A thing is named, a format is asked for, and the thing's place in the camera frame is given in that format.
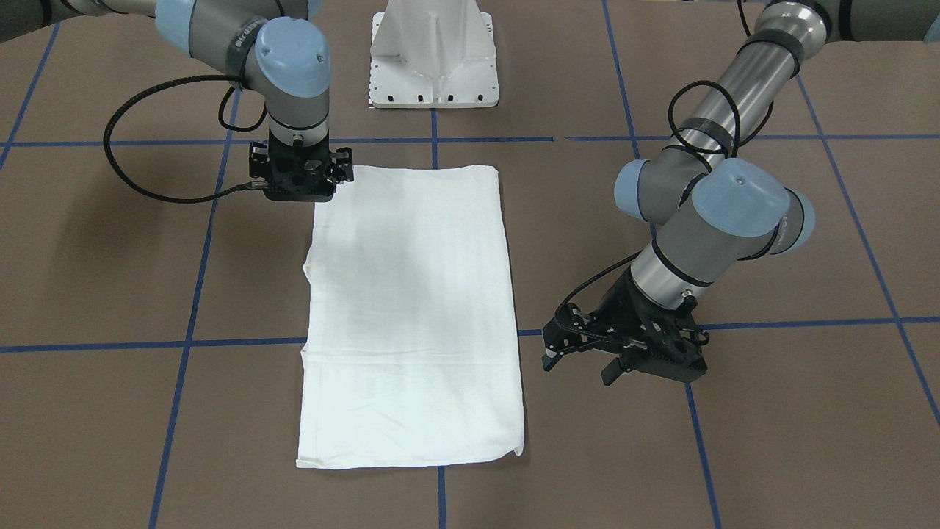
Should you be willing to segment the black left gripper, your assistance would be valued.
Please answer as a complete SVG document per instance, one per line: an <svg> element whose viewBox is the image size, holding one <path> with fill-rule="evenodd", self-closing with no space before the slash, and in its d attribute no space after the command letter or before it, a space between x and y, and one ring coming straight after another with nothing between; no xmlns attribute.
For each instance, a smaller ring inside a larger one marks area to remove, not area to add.
<svg viewBox="0 0 940 529"><path fill-rule="evenodd" d="M575 288L543 327L544 372L568 355L597 350L613 356L601 369L605 387L631 372L682 383L706 374L702 349L709 344L709 334L695 322L698 299L694 295L681 295L678 308L662 308L624 272L605 292L598 308L584 312L573 297L590 284L586 281Z"/></svg>

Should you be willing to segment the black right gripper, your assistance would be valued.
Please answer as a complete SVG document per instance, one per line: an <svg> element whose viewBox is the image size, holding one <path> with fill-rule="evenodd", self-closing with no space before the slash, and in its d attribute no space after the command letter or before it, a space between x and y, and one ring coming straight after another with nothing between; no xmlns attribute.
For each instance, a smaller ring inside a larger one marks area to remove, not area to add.
<svg viewBox="0 0 940 529"><path fill-rule="evenodd" d="M270 135L267 142L250 144L250 187L271 201L331 201L340 184L355 181L352 152L330 150L329 138L305 146L302 140L285 144Z"/></svg>

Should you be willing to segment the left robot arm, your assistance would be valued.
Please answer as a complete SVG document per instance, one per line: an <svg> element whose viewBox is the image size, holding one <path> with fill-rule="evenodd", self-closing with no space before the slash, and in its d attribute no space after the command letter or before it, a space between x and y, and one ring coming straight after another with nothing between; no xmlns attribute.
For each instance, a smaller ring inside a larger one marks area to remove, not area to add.
<svg viewBox="0 0 940 529"><path fill-rule="evenodd" d="M771 1L748 27L720 79L669 101L667 146L621 168L615 205L654 226L644 250L613 265L621 277L586 312L567 297L543 327L543 369L597 350L610 385L642 372L690 383L707 372L702 295L735 262L779 255L808 240L809 199L742 158L773 102L806 61L839 41L937 41L936 1Z"/></svg>

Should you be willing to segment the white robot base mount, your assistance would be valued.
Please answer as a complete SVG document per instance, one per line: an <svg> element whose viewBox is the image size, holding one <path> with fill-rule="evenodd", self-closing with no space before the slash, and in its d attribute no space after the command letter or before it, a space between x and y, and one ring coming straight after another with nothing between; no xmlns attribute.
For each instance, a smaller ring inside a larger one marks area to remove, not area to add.
<svg viewBox="0 0 940 529"><path fill-rule="evenodd" d="M372 17L369 106L495 107L500 99L491 14L476 1L390 1Z"/></svg>

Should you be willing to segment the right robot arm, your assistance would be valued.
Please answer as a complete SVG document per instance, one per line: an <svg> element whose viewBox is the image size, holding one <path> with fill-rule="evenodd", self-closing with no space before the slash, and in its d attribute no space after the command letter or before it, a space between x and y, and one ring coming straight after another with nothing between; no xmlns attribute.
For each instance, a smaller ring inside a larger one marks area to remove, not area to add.
<svg viewBox="0 0 940 529"><path fill-rule="evenodd" d="M162 39L214 73L158 84L115 111L103 135L115 174L137 193L171 204L200 204L254 190L271 201L326 202L355 174L352 151L330 147L331 54L322 30L312 23L319 10L319 1L4 1L2 40L80 16L150 18ZM250 145L250 181L199 198L144 190L115 160L112 137L118 121L145 97L208 81L263 97L261 124L269 134L266 142Z"/></svg>

